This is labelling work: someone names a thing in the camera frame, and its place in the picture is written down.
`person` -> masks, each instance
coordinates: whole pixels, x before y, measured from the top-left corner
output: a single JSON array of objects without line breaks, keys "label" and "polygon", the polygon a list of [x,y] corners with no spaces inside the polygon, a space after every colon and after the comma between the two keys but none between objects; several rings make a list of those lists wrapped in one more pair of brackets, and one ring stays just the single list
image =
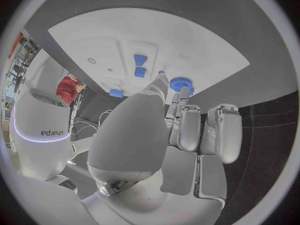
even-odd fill
[{"label": "person", "polygon": [[71,73],[68,73],[56,89],[56,96],[60,97],[68,106],[75,100],[77,95],[86,88],[87,85],[81,84]]}]

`red shirt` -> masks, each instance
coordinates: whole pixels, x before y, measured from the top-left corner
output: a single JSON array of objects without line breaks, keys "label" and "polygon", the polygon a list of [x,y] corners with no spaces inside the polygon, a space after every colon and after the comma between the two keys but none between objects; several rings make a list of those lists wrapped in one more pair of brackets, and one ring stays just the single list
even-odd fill
[{"label": "red shirt", "polygon": [[78,81],[72,80],[69,76],[65,76],[57,86],[56,95],[60,95],[61,99],[70,106],[71,102],[77,97],[78,92],[75,87]]}]

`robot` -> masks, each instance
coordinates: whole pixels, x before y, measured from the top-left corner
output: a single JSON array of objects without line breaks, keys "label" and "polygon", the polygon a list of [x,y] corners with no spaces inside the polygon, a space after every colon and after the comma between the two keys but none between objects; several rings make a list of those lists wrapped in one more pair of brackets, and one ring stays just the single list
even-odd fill
[{"label": "robot", "polygon": [[[38,73],[46,69],[42,66]],[[83,214],[85,224],[216,222],[227,196],[223,164],[233,163],[241,150],[242,118],[236,106],[209,110],[199,145],[200,107],[189,104],[190,91],[182,87],[165,116],[169,80],[160,72],[145,89],[120,103],[93,137],[71,142],[70,108],[40,86],[45,80],[38,73],[26,80],[10,122],[21,176],[51,183],[49,193],[57,191],[74,213]],[[60,173],[69,160],[88,150],[88,170],[99,189],[80,200],[76,185]],[[80,224],[70,210],[64,211],[68,218],[55,213],[66,223]]]}]

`blue light strip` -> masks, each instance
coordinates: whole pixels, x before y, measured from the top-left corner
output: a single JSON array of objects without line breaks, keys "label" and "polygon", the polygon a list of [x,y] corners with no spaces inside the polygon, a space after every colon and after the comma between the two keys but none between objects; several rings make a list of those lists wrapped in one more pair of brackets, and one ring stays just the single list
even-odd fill
[{"label": "blue light strip", "polygon": [[58,138],[58,139],[53,139],[53,140],[35,140],[35,139],[31,139],[28,137],[23,136],[17,129],[16,126],[16,115],[15,115],[15,107],[13,107],[12,109],[12,118],[13,118],[13,128],[15,130],[15,132],[23,139],[30,141],[30,142],[34,142],[34,143],[54,143],[54,142],[58,142],[58,141],[62,141],[67,139],[68,137],[70,137],[70,133],[67,133],[66,136]]}]

